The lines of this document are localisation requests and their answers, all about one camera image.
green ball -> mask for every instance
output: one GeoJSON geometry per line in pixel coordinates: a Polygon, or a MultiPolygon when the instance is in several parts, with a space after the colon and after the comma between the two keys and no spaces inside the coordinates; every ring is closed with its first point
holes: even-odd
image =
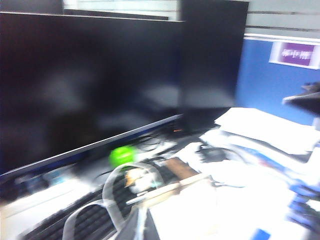
{"type": "Polygon", "coordinates": [[[135,159],[135,148],[132,146],[121,146],[112,150],[109,156],[110,164],[116,168],[125,163],[131,163],[135,159]]]}

keyboard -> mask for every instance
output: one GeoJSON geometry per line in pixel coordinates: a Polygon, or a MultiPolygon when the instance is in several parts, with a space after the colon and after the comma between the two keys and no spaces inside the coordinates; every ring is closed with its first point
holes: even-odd
{"type": "MultiPolygon", "coordinates": [[[[159,161],[143,161],[156,167],[160,172],[165,184],[178,180],[178,177],[172,173],[165,165],[159,164],[159,161]]],[[[40,222],[35,228],[25,234],[22,234],[22,240],[61,240],[63,229],[67,218],[80,207],[102,199],[103,185],[95,191],[78,199],[67,208],[58,211],[54,215],[40,222]]],[[[124,218],[127,218],[131,211],[131,206],[126,205],[128,200],[137,197],[128,188],[125,187],[125,178],[118,176],[113,185],[114,200],[124,218]]],[[[107,235],[112,234],[115,227],[107,210],[98,205],[91,205],[84,208],[77,216],[75,222],[74,239],[75,240],[101,240],[107,235]]]]}

white paper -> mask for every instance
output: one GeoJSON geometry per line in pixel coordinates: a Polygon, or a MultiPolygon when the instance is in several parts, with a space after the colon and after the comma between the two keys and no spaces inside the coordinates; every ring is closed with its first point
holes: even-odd
{"type": "Polygon", "coordinates": [[[233,107],[215,120],[220,130],[264,141],[288,154],[306,154],[320,140],[320,131],[255,108],[233,107]]]}

sign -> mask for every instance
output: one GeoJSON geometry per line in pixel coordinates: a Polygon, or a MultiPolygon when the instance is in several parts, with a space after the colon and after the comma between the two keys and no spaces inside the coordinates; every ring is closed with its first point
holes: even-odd
{"type": "Polygon", "coordinates": [[[274,42],[269,63],[319,69],[320,45],[274,42]]]}

blue partition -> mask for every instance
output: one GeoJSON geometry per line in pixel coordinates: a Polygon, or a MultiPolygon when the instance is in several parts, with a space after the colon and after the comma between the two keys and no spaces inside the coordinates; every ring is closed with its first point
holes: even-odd
{"type": "Polygon", "coordinates": [[[304,83],[320,81],[320,70],[269,63],[272,44],[272,41],[244,40],[236,103],[239,107],[257,108],[300,124],[312,125],[314,114],[282,105],[282,99],[302,93],[304,83]]]}

